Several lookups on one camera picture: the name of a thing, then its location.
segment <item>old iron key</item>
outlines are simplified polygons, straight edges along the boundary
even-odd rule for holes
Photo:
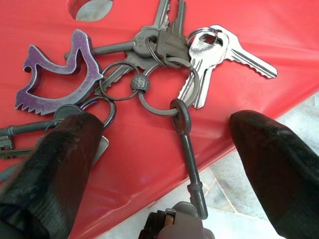
[[[173,100],[170,103],[170,108],[178,109],[178,114],[172,117],[172,123],[183,145],[190,179],[190,184],[187,186],[190,193],[190,202],[196,207],[199,218],[204,220],[208,217],[208,212],[203,193],[203,184],[199,178],[194,151],[189,137],[191,130],[190,114],[186,104],[180,99]]]

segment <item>red table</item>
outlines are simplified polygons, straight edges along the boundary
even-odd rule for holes
[[[16,111],[16,92],[29,81],[23,72],[27,48],[34,44],[50,59],[65,64],[72,32],[89,34],[94,46],[130,40],[144,24],[152,24],[157,1],[115,0],[110,13],[97,22],[78,22],[71,15],[85,0],[0,2],[0,106],[1,127],[51,119]],[[278,69],[279,76],[267,80],[234,62],[223,62],[212,75],[204,108],[192,115],[191,138],[199,169],[233,149],[227,128],[229,116],[252,109],[278,117],[319,89],[319,18],[316,1],[299,0],[187,0],[185,34],[220,24],[237,34],[243,47]],[[171,3],[171,19],[177,1]],[[97,58],[102,67],[123,60],[124,53]],[[151,76],[147,100],[167,109],[187,78],[187,70],[157,70]],[[39,96],[59,98],[71,93],[84,79],[60,77],[45,72]],[[130,94],[128,75],[109,90],[111,95]],[[101,119],[105,105],[91,109]],[[17,148],[33,146],[42,132],[15,137]],[[146,111],[138,98],[118,103],[115,122],[105,131],[107,152],[93,168],[71,235],[90,239],[107,231],[140,208],[157,200],[187,177],[180,141],[169,118]],[[8,163],[1,163],[0,170]]]

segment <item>red plastic surface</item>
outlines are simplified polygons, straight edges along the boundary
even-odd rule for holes
[[[0,126],[50,119],[16,111],[15,94],[30,79],[22,70],[27,48],[35,44],[52,61],[65,64],[71,35],[79,28],[94,46],[130,40],[145,24],[152,24],[158,0],[115,0],[110,13],[97,22],[71,17],[85,0],[11,0],[0,2]],[[317,1],[299,0],[187,0],[185,34],[220,24],[237,34],[242,46],[271,63],[279,76],[267,80],[247,66],[223,62],[212,75],[206,105],[190,109],[191,139],[198,167],[203,169],[233,149],[227,128],[229,116],[252,109],[278,117],[319,89],[319,18]],[[177,1],[172,0],[170,16]],[[101,56],[102,67],[124,59],[124,53]],[[46,73],[37,94],[56,97],[71,93],[84,79]],[[157,70],[146,99],[167,109],[187,78],[187,70]],[[130,76],[109,90],[130,94]],[[101,119],[106,105],[91,109]],[[16,136],[16,147],[32,146],[42,132]],[[179,138],[169,118],[146,111],[138,98],[118,103],[118,114],[105,131],[110,147],[93,168],[71,235],[91,239],[140,208],[157,200],[187,177]],[[0,170],[10,163],[1,163]]]

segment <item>gray floor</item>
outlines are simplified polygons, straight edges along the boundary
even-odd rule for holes
[[[112,7],[110,0],[92,0],[83,6],[76,19],[95,21]],[[295,131],[319,153],[319,94],[314,95],[280,117],[279,122]],[[200,173],[209,217],[203,221],[216,239],[279,239],[254,194],[239,155],[229,153]],[[188,201],[185,182],[150,207],[144,208],[98,239],[137,239],[150,212],[165,210],[179,201]]]

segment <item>tiled floor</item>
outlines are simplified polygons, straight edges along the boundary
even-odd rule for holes
[[[278,119],[319,153],[319,94],[310,97]],[[236,151],[200,173],[209,217],[203,221],[216,239],[280,239],[267,219],[245,175]],[[148,214],[188,201],[185,182],[149,208],[140,210],[98,239],[137,239]]]

